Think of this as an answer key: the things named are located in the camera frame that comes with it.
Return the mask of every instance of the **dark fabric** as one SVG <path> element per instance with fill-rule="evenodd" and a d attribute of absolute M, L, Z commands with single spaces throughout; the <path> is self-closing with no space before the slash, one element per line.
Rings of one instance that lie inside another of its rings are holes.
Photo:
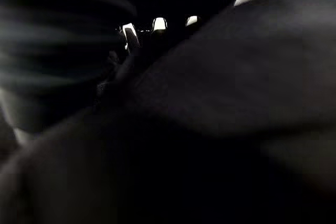
<path fill-rule="evenodd" d="M 334 188 L 326 196 L 320 178 L 336 163 L 320 161 L 333 145 L 300 150 L 334 137 L 335 13 L 335 0 L 222 11 L 13 157 L 0 175 L 0 222 L 330 222 Z M 323 173 L 274 151 L 286 142 Z"/>

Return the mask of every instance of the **black cloth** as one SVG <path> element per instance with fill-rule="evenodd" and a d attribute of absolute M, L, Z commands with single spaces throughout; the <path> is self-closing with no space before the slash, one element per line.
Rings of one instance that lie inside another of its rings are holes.
<path fill-rule="evenodd" d="M 329 222 L 335 14 L 336 0 L 223 10 L 17 153 L 0 222 Z"/>

